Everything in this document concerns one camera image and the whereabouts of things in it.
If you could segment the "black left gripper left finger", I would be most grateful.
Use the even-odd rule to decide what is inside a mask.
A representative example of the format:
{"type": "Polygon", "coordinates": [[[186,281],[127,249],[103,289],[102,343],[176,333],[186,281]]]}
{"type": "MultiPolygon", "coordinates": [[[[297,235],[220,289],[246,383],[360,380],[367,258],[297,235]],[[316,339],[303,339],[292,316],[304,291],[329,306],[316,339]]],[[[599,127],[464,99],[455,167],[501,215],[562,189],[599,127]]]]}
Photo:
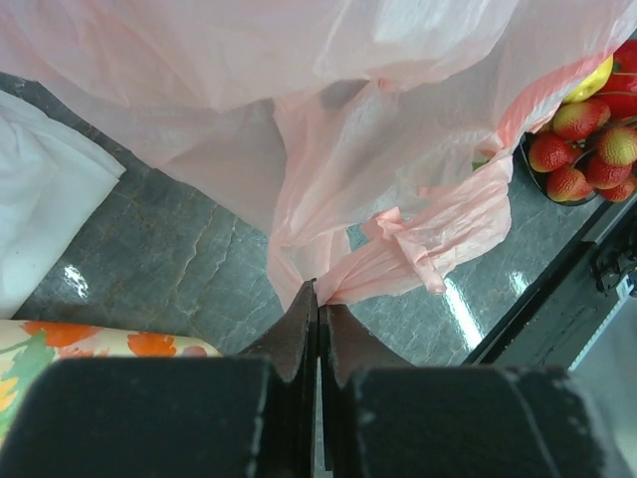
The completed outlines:
{"type": "Polygon", "coordinates": [[[240,352],[267,366],[256,416],[250,477],[312,477],[319,351],[314,283],[303,283],[288,310],[240,352]]]}

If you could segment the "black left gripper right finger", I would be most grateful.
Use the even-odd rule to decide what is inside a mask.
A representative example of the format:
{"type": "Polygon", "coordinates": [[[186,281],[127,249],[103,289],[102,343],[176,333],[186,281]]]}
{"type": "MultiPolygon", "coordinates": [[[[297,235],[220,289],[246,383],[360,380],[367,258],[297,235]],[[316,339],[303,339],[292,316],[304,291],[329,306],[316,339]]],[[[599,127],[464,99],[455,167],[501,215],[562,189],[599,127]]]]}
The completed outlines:
{"type": "Polygon", "coordinates": [[[352,373],[378,367],[410,367],[345,305],[318,309],[323,450],[325,468],[334,477],[345,475],[345,464],[355,446],[346,436],[352,412],[345,404],[345,388],[352,373]]]}

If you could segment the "pink plastic bag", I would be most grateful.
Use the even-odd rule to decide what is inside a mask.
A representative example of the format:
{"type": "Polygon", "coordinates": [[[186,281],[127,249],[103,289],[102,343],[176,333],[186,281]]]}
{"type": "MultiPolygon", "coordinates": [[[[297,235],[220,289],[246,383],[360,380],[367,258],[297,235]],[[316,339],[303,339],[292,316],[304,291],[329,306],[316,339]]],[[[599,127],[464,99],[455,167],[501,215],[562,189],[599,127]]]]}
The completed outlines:
{"type": "Polygon", "coordinates": [[[1,69],[269,237],[283,306],[445,277],[510,231],[512,154],[632,1],[5,1],[1,69]]]}

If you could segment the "red fake fruit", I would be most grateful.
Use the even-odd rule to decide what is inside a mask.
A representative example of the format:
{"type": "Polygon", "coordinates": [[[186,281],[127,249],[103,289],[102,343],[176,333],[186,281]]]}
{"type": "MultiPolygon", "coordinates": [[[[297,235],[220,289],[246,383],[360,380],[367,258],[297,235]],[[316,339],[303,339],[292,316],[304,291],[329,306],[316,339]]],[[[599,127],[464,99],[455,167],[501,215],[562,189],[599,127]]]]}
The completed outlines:
{"type": "Polygon", "coordinates": [[[613,54],[612,78],[632,77],[636,75],[637,40],[629,39],[613,54]]]}

